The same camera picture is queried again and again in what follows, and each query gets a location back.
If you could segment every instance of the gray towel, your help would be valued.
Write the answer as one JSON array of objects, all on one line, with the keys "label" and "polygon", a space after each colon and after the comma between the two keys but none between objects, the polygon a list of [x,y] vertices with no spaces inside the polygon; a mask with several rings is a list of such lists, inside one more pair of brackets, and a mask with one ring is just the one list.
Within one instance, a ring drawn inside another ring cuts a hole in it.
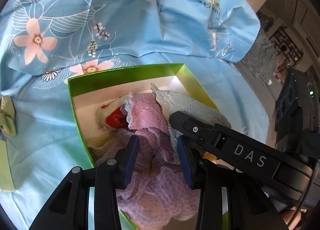
[{"label": "gray towel", "polygon": [[272,73],[277,68],[276,55],[276,50],[271,41],[267,38],[264,30],[260,29],[251,49],[241,62],[260,82],[268,85]]}]

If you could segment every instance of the flower center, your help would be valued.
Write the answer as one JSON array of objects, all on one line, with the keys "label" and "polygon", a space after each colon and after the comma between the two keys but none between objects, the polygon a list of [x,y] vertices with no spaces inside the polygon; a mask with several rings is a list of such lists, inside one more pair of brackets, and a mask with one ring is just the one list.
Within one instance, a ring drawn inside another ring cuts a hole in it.
[{"label": "flower center", "polygon": [[42,38],[40,36],[36,36],[35,39],[34,39],[34,42],[37,43],[37,44],[41,44]]},{"label": "flower center", "polygon": [[93,73],[93,72],[96,72],[97,69],[95,67],[91,67],[91,68],[88,68],[87,69],[87,73]]}]

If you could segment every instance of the blue gripper pad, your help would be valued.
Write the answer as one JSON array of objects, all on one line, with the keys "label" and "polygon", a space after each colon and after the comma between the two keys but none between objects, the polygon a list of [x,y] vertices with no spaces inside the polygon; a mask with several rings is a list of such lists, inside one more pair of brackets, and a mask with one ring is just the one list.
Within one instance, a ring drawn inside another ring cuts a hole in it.
[{"label": "blue gripper pad", "polygon": [[193,187],[192,167],[191,167],[191,163],[190,163],[190,160],[189,160],[189,157],[187,154],[187,150],[183,144],[183,137],[184,136],[180,136],[178,138],[177,149],[178,149],[179,159],[180,159],[181,166],[182,166],[184,180],[185,180],[186,184],[188,185],[188,187],[192,188]]},{"label": "blue gripper pad", "polygon": [[128,149],[129,149],[129,153],[126,158],[126,163],[124,165],[124,182],[123,183],[125,188],[131,182],[134,165],[136,163],[136,159],[139,151],[139,138],[137,136],[132,136],[130,138],[129,143],[126,147],[126,151]]}]

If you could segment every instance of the green bow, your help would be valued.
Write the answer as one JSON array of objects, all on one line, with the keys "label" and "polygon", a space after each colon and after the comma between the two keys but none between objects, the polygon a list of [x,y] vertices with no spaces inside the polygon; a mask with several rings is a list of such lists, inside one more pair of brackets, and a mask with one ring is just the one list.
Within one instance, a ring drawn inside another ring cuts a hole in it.
[{"label": "green bow", "polygon": [[16,136],[17,133],[14,126],[15,112],[10,96],[3,96],[0,105],[0,130],[7,137]]}]

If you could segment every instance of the blue fabric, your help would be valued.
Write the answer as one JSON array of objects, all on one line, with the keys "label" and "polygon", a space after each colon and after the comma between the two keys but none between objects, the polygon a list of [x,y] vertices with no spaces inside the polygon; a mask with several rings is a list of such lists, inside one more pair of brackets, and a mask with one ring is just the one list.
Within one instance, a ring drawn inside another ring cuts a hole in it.
[{"label": "blue fabric", "polygon": [[[185,63],[233,129],[265,141],[266,112],[231,63],[250,49],[259,21],[245,0],[214,1],[9,0],[0,15],[0,90],[13,100],[17,136],[1,137],[17,191],[0,193],[0,203],[19,230],[73,166],[90,166],[64,83],[74,65]],[[29,43],[37,36],[42,54]]]}]

